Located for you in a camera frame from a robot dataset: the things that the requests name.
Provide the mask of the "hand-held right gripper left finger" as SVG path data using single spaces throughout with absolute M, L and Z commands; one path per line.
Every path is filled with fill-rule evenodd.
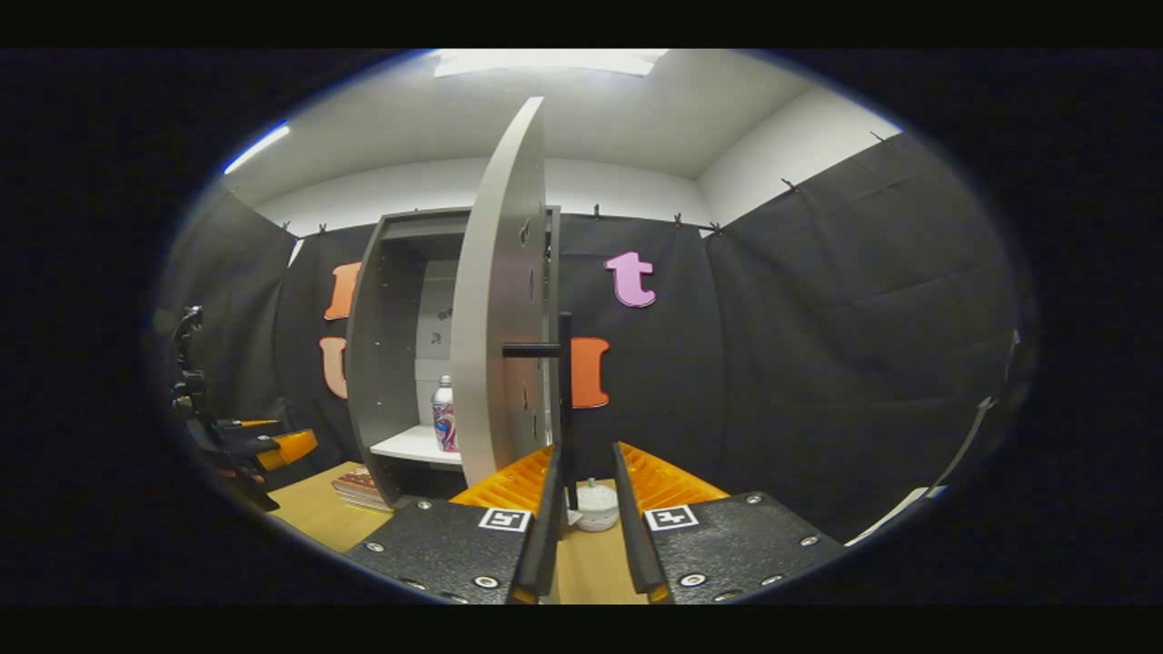
M 561 458 L 550 445 L 452 500 L 400 502 L 345 559 L 431 603 L 535 605 L 552 591 Z

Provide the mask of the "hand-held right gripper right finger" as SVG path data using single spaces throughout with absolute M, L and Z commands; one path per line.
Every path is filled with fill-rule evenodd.
M 632 584 L 651 604 L 755 600 L 847 554 L 768 493 L 728 495 L 650 452 L 611 449 Z

